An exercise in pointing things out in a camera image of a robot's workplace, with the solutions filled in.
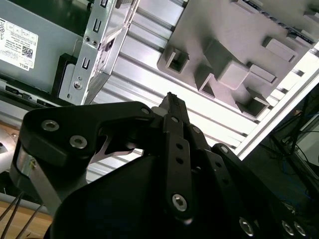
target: black plastic part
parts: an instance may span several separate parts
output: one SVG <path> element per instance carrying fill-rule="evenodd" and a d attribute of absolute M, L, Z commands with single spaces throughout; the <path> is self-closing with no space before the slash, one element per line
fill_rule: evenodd
<path fill-rule="evenodd" d="M 165 96 L 159 107 L 167 110 L 170 114 L 176 116 L 185 124 L 189 124 L 189 117 L 185 102 L 171 92 Z"/>
<path fill-rule="evenodd" d="M 220 155 L 231 173 L 241 197 L 244 199 L 245 207 L 249 214 L 258 221 L 264 238 L 271 238 L 274 235 L 282 235 L 278 238 L 305 238 L 294 230 L 291 237 L 283 228 L 282 222 L 294 225 L 298 222 L 304 229 L 306 226 L 282 204 L 278 198 L 263 184 L 263 182 L 242 163 L 242 161 L 230 150 L 225 153 L 221 147 L 226 145 L 218 143 L 212 147 L 212 152 Z"/>
<path fill-rule="evenodd" d="M 310 238 L 305 225 L 227 146 L 209 147 L 203 132 L 189 123 L 184 101 L 169 93 L 161 106 L 169 112 L 164 117 L 139 102 L 41 109 L 25 116 L 11 170 L 17 169 L 23 146 L 45 168 L 51 185 L 72 187 L 98 151 L 107 157 L 145 150 L 91 184 L 73 188 L 55 213 L 50 238 Z M 59 129 L 43 130 L 48 119 Z M 73 135 L 88 144 L 72 147 Z M 106 140 L 105 147 L 99 139 Z M 172 201 L 174 194 L 185 198 L 185 211 Z M 240 218 L 253 235 L 242 230 Z M 295 228 L 290 236 L 282 221 L 292 227 L 298 222 L 307 236 Z"/>
<path fill-rule="evenodd" d="M 69 64 L 76 65 L 76 62 L 77 62 L 77 58 L 70 56 L 69 54 L 64 53 L 62 56 L 60 56 L 58 67 L 56 68 L 53 87 L 52 87 L 51 95 L 53 97 L 59 98 L 59 93 L 62 86 L 62 81 L 63 81 L 66 67 Z"/>

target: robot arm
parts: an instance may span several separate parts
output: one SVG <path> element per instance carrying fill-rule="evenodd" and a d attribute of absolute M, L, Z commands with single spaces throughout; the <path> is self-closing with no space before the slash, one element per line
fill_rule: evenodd
<path fill-rule="evenodd" d="M 87 185 L 87 166 L 143 156 Z M 29 112 L 10 170 L 53 216 L 50 238 L 311 238 L 224 144 L 212 148 L 169 93 L 139 102 Z"/>

